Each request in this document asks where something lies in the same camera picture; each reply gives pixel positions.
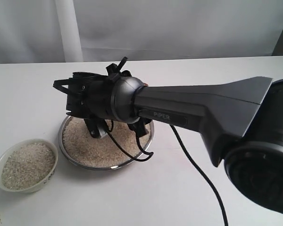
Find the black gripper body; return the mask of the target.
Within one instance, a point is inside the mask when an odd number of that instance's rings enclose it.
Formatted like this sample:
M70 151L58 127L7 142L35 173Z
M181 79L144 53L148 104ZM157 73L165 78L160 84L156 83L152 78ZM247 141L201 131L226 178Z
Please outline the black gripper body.
M55 80L53 87L67 95L67 115L81 119L115 119L111 95L117 81L117 73L74 72L68 79Z

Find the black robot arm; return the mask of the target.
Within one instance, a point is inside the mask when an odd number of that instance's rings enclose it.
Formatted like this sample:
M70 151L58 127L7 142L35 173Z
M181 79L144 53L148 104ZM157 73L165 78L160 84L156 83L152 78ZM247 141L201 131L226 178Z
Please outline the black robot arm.
M148 87L122 73L73 73L53 86L76 118L145 118L200 133L212 164L223 162L244 196L283 214L283 79Z

